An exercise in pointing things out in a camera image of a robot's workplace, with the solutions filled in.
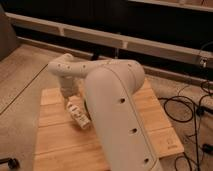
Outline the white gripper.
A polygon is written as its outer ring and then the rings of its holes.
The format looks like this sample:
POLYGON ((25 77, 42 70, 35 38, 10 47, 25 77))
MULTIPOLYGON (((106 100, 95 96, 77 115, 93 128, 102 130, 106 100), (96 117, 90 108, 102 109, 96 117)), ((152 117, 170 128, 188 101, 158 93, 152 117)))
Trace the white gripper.
POLYGON ((64 106, 67 106, 69 97, 77 95, 79 92, 77 80, 74 77, 60 77, 60 91, 63 98, 64 106))

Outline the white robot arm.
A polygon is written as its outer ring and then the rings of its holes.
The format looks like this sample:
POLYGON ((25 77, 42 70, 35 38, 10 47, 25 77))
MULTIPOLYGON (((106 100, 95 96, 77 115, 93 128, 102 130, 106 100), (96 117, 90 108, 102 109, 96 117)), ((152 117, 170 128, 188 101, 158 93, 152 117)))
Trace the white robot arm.
POLYGON ((133 100, 144 84, 135 60, 76 62, 64 54, 48 64, 65 89, 70 80, 84 80, 85 101, 111 171, 163 171, 133 100))

